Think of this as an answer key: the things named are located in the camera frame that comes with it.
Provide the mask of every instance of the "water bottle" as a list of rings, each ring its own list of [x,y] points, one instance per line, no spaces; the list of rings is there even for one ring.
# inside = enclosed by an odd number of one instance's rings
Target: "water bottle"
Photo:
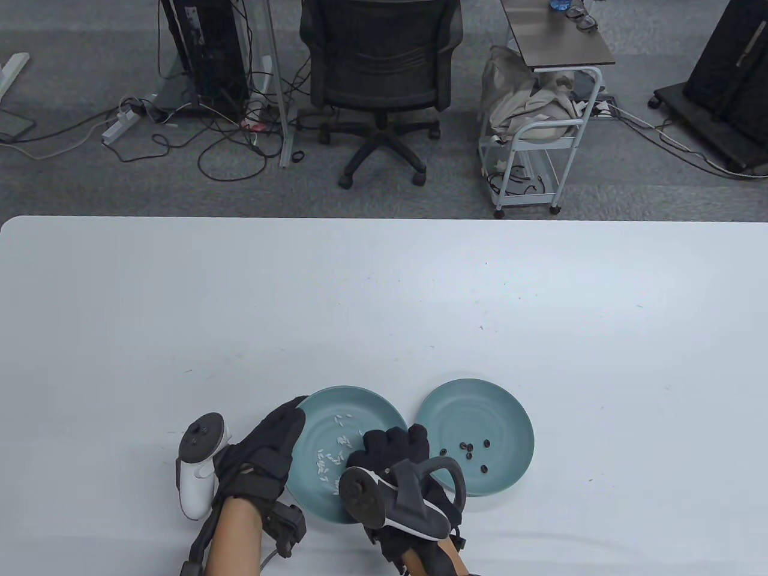
[[[565,12],[571,7],[572,0],[549,0],[549,6],[558,12]]]

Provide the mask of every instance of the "hand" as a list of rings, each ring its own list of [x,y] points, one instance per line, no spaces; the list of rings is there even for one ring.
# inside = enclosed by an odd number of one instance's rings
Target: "hand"
[[[365,450],[350,454],[346,462],[347,467],[359,466],[381,475],[384,470],[402,460],[409,459],[418,463],[429,459],[427,431],[419,424],[411,426],[408,432],[402,428],[390,428],[386,432],[371,430],[362,437],[362,441]],[[461,512],[448,500],[445,491],[431,476],[425,478],[422,483],[422,495],[440,508],[453,528],[458,528],[462,523]],[[427,572],[431,574],[427,564],[436,562],[434,559],[425,559],[425,556],[429,558],[445,555],[437,542],[427,542],[391,526],[368,532],[372,540],[380,543],[384,558],[398,566],[402,563],[402,556],[408,550],[414,549],[422,558]]]
[[[262,516],[269,513],[283,494],[293,463],[293,447],[299,439],[306,415],[298,396],[273,410],[242,442],[222,450],[216,458],[219,491],[215,501],[245,498]]]

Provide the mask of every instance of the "gray carpet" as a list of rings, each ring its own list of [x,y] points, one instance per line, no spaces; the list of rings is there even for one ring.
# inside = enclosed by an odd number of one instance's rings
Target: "gray carpet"
[[[604,70],[609,92],[622,107],[660,123],[646,109],[655,88],[687,79],[727,0],[608,0],[593,13],[617,57]],[[406,137],[428,165],[424,188],[411,170],[380,151],[355,176],[352,190],[336,180],[358,141],[335,137],[329,147],[316,133],[297,135],[306,157],[281,169],[270,161],[259,177],[235,184],[204,178],[197,156],[207,134],[169,157],[119,164],[98,137],[65,156],[33,162],[0,148],[0,222],[18,214],[108,214],[236,217],[489,218],[492,207],[479,176],[474,138],[479,79],[488,46],[501,41],[505,20],[496,0],[463,0],[465,40],[453,60],[453,105],[440,114],[443,137]],[[273,0],[283,67],[293,72],[306,52],[298,39],[299,0]],[[115,105],[124,94],[157,86],[156,0],[51,3],[0,0],[0,60],[29,51],[31,63],[2,106],[38,121],[48,133]],[[163,58],[173,55],[164,34]],[[181,122],[161,131],[181,142],[198,128]],[[126,156],[159,151],[146,121],[116,143]],[[670,133],[700,145],[673,127]],[[79,131],[30,144],[45,154],[75,142]],[[263,142],[265,149],[278,144]],[[217,147],[205,166],[218,177],[248,174],[260,166],[242,147]],[[580,220],[768,220],[768,183],[734,182],[679,162],[615,121],[591,123],[558,218]],[[550,218],[546,207],[507,209],[510,218]]]

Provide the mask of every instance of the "teal plate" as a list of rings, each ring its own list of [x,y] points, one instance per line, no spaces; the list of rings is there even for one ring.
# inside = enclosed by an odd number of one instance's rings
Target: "teal plate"
[[[462,467],[467,496],[501,492],[522,478],[533,459],[531,419],[515,397],[485,380],[453,380],[435,388],[419,408],[416,421],[429,433],[429,456],[446,449]],[[486,448],[485,440],[491,445]],[[472,444],[472,459],[462,443]],[[483,473],[482,466],[488,471]],[[447,471],[433,474],[445,488]]]
[[[407,429],[406,421],[384,398],[356,386],[325,388],[299,406],[306,413],[306,424],[293,448],[286,486],[305,512],[329,522],[353,524],[355,520],[334,494],[347,457],[362,450],[362,435],[369,430]]]

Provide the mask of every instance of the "white vr controller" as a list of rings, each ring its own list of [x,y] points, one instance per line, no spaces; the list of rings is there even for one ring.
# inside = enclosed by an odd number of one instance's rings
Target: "white vr controller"
[[[230,430],[218,412],[209,412],[189,425],[176,458],[176,488],[181,511],[190,520],[200,520],[214,499],[214,456],[229,445]]]

